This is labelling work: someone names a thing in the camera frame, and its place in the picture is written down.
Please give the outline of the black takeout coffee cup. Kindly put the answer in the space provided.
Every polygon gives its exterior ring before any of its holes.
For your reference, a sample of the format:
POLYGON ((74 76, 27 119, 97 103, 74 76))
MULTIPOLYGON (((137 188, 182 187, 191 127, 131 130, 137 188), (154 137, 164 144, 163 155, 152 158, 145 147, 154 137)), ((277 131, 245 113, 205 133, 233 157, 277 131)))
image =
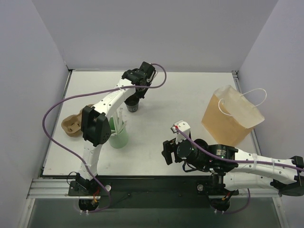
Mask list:
POLYGON ((125 100, 124 103, 126 104, 127 110, 131 113, 134 113, 138 110, 139 101, 140 99, 137 97, 129 97, 125 100))

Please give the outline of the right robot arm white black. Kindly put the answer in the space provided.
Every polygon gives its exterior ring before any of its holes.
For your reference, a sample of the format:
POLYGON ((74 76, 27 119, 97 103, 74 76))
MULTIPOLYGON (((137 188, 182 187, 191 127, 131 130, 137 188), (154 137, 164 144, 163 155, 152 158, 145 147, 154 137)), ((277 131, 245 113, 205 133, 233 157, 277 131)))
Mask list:
POLYGON ((188 166, 185 172, 211 173, 206 190, 221 194, 238 189, 271 189, 280 195, 303 196, 304 160, 300 156, 274 159, 222 144, 208 145, 202 139, 163 142, 162 156, 188 166))

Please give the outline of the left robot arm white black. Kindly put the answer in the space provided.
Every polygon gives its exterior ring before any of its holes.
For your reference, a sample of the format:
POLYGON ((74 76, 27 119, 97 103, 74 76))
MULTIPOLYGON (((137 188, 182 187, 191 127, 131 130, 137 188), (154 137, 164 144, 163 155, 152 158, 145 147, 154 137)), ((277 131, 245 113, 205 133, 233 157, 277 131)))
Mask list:
POLYGON ((99 189, 94 177, 102 145, 111 136, 110 118, 117 109, 126 104, 128 111, 136 112, 139 101, 144 98, 152 84, 156 69, 152 64, 143 62, 139 68, 127 70, 117 83, 118 90, 108 93, 100 102, 82 110, 81 131, 83 132, 84 152, 79 172, 76 174, 74 189, 85 195, 92 195, 99 189))

